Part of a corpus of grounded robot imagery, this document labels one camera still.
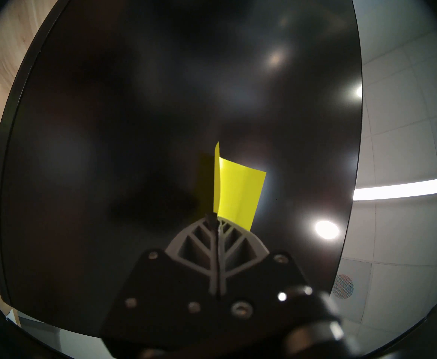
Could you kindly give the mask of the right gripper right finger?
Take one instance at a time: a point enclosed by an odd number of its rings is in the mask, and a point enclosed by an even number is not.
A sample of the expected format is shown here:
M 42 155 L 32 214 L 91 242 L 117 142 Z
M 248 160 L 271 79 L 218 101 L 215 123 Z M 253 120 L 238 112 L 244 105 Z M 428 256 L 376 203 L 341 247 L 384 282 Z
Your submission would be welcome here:
M 285 336 L 303 322 L 302 300 L 312 294 L 291 255 L 270 252 L 253 233 L 216 217 L 217 297 L 232 325 L 216 358 L 280 358 Z

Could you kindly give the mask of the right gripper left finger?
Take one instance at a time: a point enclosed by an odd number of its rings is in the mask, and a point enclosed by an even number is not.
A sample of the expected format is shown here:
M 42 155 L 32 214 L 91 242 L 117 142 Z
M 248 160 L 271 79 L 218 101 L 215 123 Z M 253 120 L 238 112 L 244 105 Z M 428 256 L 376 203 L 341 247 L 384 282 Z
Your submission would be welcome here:
M 198 340 L 201 303 L 217 293 L 217 237 L 217 215 L 206 214 L 166 250 L 140 255 L 101 326 L 112 357 L 153 357 Z

